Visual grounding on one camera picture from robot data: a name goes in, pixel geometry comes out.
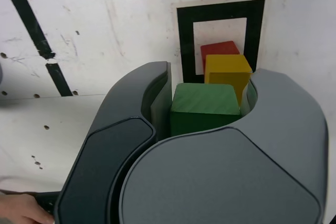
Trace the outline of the person's hand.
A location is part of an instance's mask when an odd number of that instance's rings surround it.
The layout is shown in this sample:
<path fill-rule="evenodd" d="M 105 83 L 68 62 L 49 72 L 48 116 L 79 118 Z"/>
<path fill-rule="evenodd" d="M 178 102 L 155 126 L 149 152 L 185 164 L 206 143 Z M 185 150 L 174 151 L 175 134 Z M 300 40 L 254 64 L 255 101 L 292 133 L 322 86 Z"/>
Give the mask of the person's hand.
<path fill-rule="evenodd" d="M 28 194 L 5 195 L 1 193 L 1 223 L 53 224 L 54 218 Z"/>

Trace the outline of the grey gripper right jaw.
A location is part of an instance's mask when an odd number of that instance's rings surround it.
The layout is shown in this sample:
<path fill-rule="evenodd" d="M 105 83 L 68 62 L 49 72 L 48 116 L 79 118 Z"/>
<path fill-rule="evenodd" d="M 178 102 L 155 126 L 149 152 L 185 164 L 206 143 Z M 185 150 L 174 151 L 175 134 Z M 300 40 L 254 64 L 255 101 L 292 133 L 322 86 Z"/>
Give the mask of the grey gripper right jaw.
<path fill-rule="evenodd" d="M 283 73 L 251 78 L 254 108 L 225 127 L 160 141 L 129 170 L 121 223 L 321 223 L 328 127 Z"/>

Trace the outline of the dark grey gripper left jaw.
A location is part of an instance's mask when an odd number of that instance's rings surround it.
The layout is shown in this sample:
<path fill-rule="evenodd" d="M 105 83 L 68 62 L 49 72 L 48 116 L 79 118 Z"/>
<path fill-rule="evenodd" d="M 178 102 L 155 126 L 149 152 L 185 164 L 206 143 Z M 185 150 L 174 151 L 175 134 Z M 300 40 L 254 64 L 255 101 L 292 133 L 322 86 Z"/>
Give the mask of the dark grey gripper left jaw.
<path fill-rule="evenodd" d="M 55 205 L 56 223 L 118 223 L 123 181 L 135 160 L 170 136 L 171 64 L 146 63 L 108 92 Z"/>

